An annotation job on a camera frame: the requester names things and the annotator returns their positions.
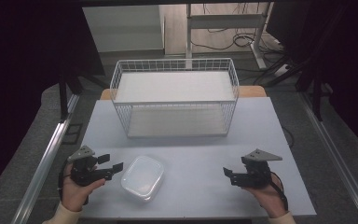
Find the black cable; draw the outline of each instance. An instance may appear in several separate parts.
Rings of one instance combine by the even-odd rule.
[[[206,7],[206,4],[202,4],[203,9],[204,9],[204,15],[206,14],[206,11],[208,11],[208,13],[211,14],[211,12],[208,10],[208,8]]]
[[[241,45],[239,43],[237,43],[237,40],[239,39],[249,39],[250,41],[248,41],[247,44]],[[225,48],[214,48],[214,47],[210,47],[210,46],[206,46],[206,45],[201,45],[201,44],[196,44],[194,43],[192,40],[190,41],[191,44],[193,44],[194,46],[198,46],[198,47],[203,47],[203,48],[207,48],[207,49],[217,49],[217,50],[224,50],[224,49],[229,49],[231,48],[231,46],[233,46],[234,44],[240,48],[245,48],[247,46],[249,46],[251,44],[251,41],[254,41],[250,36],[244,35],[244,33],[239,33],[236,34],[232,37],[232,43],[225,47]]]
[[[243,3],[242,14],[244,14],[245,8],[246,8],[246,13],[248,13],[248,4],[247,3]]]
[[[234,42],[232,42],[229,46],[219,49],[219,48],[214,48],[214,47],[210,47],[210,46],[206,46],[206,45],[200,45],[200,44],[195,44],[193,43],[192,40],[190,40],[191,44],[193,44],[194,46],[198,46],[198,47],[203,47],[203,48],[207,48],[207,49],[217,49],[217,50],[224,50],[224,49],[229,49],[231,46],[234,45]]]
[[[62,188],[63,188],[63,173],[65,172],[66,164],[68,163],[68,160],[65,160],[62,164],[60,173],[58,174],[58,193],[60,195],[60,200],[62,201]]]
[[[258,83],[260,83],[264,77],[266,77],[267,75],[270,75],[270,71],[276,71],[279,66],[283,63],[286,62],[288,60],[288,56],[287,55],[283,55],[276,63],[274,63],[268,70],[266,70],[260,77],[258,77],[255,81],[254,81],[254,85],[258,85]]]
[[[290,138],[292,139],[291,143],[289,144],[289,147],[292,148],[294,145],[295,145],[295,137],[293,136],[293,134],[288,130],[286,129],[285,127],[282,126],[282,129],[284,131],[286,131],[287,133],[289,133],[290,135]]]
[[[261,40],[261,42],[263,42],[263,45],[264,45],[265,47],[263,47],[263,46],[258,46],[258,47],[267,49],[267,50],[262,50],[262,49],[260,49],[261,51],[263,51],[263,52],[284,53],[283,50],[270,49],[269,46],[267,46],[266,42],[264,41],[263,37],[260,37],[260,40]]]
[[[234,12],[238,9],[238,13],[240,14],[240,10],[241,10],[241,3],[237,3],[237,6],[234,8],[234,10],[231,12],[231,14],[234,14]]]
[[[287,202],[287,198],[286,198],[286,195],[284,195],[284,189],[283,189],[283,183],[281,181],[281,179],[278,177],[279,181],[281,182],[281,186],[282,186],[282,189],[280,189],[278,187],[278,185],[276,185],[273,181],[272,181],[272,178],[270,179],[269,181],[269,184],[277,191],[279,197],[281,198],[282,202],[283,202],[283,206],[284,206],[284,210],[285,211],[288,211],[289,210],[289,203]]]
[[[210,30],[210,29],[207,29],[208,30],[208,32],[209,33],[219,33],[219,32],[223,32],[223,31],[226,31],[226,30],[228,30],[228,28],[226,28],[226,29],[221,29],[221,30]]]
[[[284,186],[283,186],[283,182],[281,181],[281,178],[275,173],[275,172],[272,172],[271,171],[271,173],[273,174],[273,175],[275,175],[277,178],[278,178],[278,180],[279,180],[279,183],[281,184],[281,186],[282,186],[282,191],[284,192]]]

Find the hand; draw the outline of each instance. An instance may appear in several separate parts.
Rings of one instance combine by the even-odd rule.
[[[276,175],[271,174],[272,181],[282,189],[282,183]],[[263,189],[243,188],[251,192],[258,200],[260,205],[266,209],[269,217],[281,217],[287,213],[278,192],[268,185]]]
[[[69,164],[65,168],[62,183],[62,205],[72,212],[80,212],[87,197],[93,190],[104,185],[105,179],[99,179],[86,187],[78,186],[69,176],[71,174],[73,164]]]

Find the plastic lid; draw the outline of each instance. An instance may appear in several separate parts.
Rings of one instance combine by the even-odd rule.
[[[144,201],[158,190],[164,167],[146,156],[137,157],[121,178],[121,186]]]

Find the cable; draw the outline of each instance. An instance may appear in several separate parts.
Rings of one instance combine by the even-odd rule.
[[[284,131],[286,131],[287,133],[289,133],[290,135],[290,138],[292,139],[291,143],[289,144],[289,147],[292,148],[294,145],[295,145],[295,137],[293,136],[293,134],[288,130],[286,129],[285,127],[282,126],[282,129]]]
[[[277,191],[279,197],[281,198],[282,202],[283,202],[283,206],[284,206],[284,210],[285,211],[288,211],[289,210],[289,203],[287,202],[287,198],[286,198],[286,195],[284,195],[284,189],[283,189],[283,183],[281,181],[281,179],[278,177],[279,181],[281,182],[281,186],[282,186],[282,189],[280,189],[273,181],[272,179],[270,179],[269,181],[269,184]]]
[[[248,43],[246,44],[239,44],[237,43],[237,40],[239,39],[249,39],[250,41],[248,41]],[[232,37],[232,43],[227,46],[227,47],[224,47],[224,48],[215,48],[215,47],[210,47],[210,46],[206,46],[206,45],[201,45],[201,44],[196,44],[194,43],[192,40],[190,41],[191,44],[193,44],[194,46],[198,46],[198,47],[203,47],[203,48],[207,48],[207,49],[217,49],[217,50],[224,50],[224,49],[229,49],[231,48],[231,46],[233,46],[234,44],[240,48],[245,48],[249,45],[251,45],[251,42],[254,41],[253,38],[251,38],[250,36],[247,36],[247,35],[244,35],[244,33],[239,33],[239,34],[235,34],[233,37]]]
[[[264,45],[265,47],[263,47],[263,46],[258,46],[258,47],[259,47],[259,48],[265,48],[265,49],[269,50],[269,51],[266,51],[266,50],[260,49],[261,51],[263,51],[263,52],[284,53],[283,50],[270,49],[269,46],[267,46],[266,42],[264,41],[263,37],[260,37],[260,40],[261,40],[261,42],[263,42],[263,45]]]
[[[245,8],[246,8],[246,13],[248,13],[248,3],[243,3],[242,14],[244,14]]]
[[[210,30],[210,29],[207,29],[209,33],[219,33],[219,32],[223,32],[223,31],[226,31],[228,30],[228,28],[225,28],[225,29],[221,29],[221,30]]]
[[[266,70],[260,77],[258,77],[255,81],[254,81],[254,85],[257,85],[258,83],[260,83],[264,77],[266,77],[267,75],[269,75],[270,71],[275,71],[279,68],[279,66],[281,65],[281,63],[284,63],[288,60],[288,56],[287,55],[283,55],[276,63],[274,63],[268,70]]]

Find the gray carpet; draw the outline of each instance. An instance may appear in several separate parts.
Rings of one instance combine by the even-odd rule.
[[[252,55],[228,56],[234,59],[237,68],[256,69]],[[106,74],[111,74],[112,65],[116,63],[116,60],[115,57],[103,59]],[[239,71],[238,73],[239,79],[247,78],[241,83],[242,85],[252,84],[255,78],[253,76],[259,74],[247,71]],[[110,77],[102,77],[102,80],[109,82]],[[301,104],[299,94],[294,91],[293,83],[295,80],[296,78],[292,77],[276,87],[266,89],[282,126],[294,137],[292,138],[288,132],[285,132],[288,144],[294,143],[291,148],[293,155],[318,214],[315,217],[295,217],[295,220],[297,223],[358,223],[358,210],[331,162],[319,135],[310,122]],[[54,215],[59,202],[57,192],[58,172],[63,160],[80,147],[95,101],[101,95],[102,89],[99,86],[85,79],[81,81],[85,90],[79,98],[72,119],[72,131],[78,128],[79,124],[82,124],[80,135],[77,141],[73,134],[65,136],[65,144],[62,144],[59,148],[28,223],[41,223]],[[33,125],[0,178],[0,223],[9,223],[13,218],[59,121],[57,87],[52,87],[44,92],[42,103]],[[324,125],[335,140],[343,159],[358,180],[357,137],[339,118],[334,108],[328,103],[327,98],[322,101],[322,116]],[[81,219],[79,223],[115,222]],[[266,218],[259,218],[254,219],[253,223],[268,222]]]

